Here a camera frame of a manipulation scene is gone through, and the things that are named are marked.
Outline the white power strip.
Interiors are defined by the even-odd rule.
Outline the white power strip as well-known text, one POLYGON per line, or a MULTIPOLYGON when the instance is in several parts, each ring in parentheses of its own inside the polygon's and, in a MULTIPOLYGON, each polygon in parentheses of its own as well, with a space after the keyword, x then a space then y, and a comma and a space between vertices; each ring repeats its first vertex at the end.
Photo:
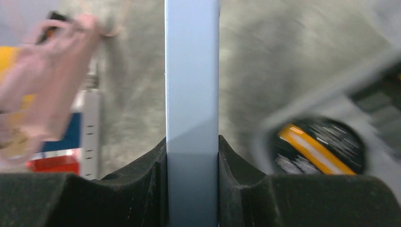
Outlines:
POLYGON ((101 94, 98 89, 98 62, 92 60, 82 90, 73 109, 80 113, 80 146, 74 154, 79 161, 79 175, 88 180, 98 177, 101 94))

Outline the grey tool case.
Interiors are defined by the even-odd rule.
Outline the grey tool case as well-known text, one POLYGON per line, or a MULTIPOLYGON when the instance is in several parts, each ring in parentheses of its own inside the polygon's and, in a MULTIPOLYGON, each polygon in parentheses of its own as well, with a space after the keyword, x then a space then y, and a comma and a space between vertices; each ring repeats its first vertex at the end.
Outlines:
POLYGON ((366 174, 401 197, 401 91, 384 81, 401 70, 400 48, 385 50, 289 103, 265 118, 251 152, 260 171, 278 172, 270 154, 271 136, 297 118, 323 116, 354 129, 367 145, 366 174))

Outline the red cube adapter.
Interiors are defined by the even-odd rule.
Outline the red cube adapter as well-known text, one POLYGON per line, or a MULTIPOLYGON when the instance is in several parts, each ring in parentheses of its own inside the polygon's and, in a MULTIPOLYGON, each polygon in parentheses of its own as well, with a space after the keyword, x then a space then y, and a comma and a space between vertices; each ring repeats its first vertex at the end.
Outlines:
POLYGON ((78 159, 72 155, 31 160, 26 167, 33 172, 72 172, 79 175, 78 159))

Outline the light blue power strip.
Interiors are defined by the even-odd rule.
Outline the light blue power strip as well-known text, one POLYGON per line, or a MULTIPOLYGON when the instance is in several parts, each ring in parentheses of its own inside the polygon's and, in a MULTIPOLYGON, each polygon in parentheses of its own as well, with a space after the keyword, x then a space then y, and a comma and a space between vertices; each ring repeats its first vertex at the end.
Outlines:
POLYGON ((218 226, 218 0, 165 2, 169 225, 218 226))

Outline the blue cube adapter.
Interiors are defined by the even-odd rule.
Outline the blue cube adapter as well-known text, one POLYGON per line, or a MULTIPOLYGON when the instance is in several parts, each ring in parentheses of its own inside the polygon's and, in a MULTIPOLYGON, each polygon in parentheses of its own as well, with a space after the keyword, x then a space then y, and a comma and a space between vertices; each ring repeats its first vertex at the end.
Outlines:
POLYGON ((81 113, 73 113, 64 137, 60 141, 45 142, 42 152, 80 147, 81 113))

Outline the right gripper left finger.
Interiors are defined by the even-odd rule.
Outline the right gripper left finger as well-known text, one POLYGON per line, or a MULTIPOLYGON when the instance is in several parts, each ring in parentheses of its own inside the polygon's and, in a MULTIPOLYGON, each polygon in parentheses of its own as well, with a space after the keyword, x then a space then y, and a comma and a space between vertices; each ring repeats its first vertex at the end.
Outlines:
POLYGON ((72 173, 0 176, 3 227, 165 227, 166 142, 100 180, 72 173))

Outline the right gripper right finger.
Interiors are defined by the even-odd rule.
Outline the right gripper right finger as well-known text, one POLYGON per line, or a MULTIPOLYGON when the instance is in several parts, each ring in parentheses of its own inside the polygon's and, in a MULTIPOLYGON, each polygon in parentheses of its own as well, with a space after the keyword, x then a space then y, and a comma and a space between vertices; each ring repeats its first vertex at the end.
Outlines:
POLYGON ((398 227, 393 192, 366 175, 266 175, 219 136, 222 227, 398 227))

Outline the yellow cube adapter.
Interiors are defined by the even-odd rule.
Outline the yellow cube adapter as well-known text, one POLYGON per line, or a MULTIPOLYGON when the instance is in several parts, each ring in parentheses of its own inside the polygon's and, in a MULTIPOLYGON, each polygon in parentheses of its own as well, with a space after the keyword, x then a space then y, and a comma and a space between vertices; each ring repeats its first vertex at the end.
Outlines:
POLYGON ((24 96, 34 94, 35 78, 33 76, 32 47, 0 47, 0 59, 8 60, 7 68, 0 81, 0 110, 4 113, 15 111, 21 106, 24 96))

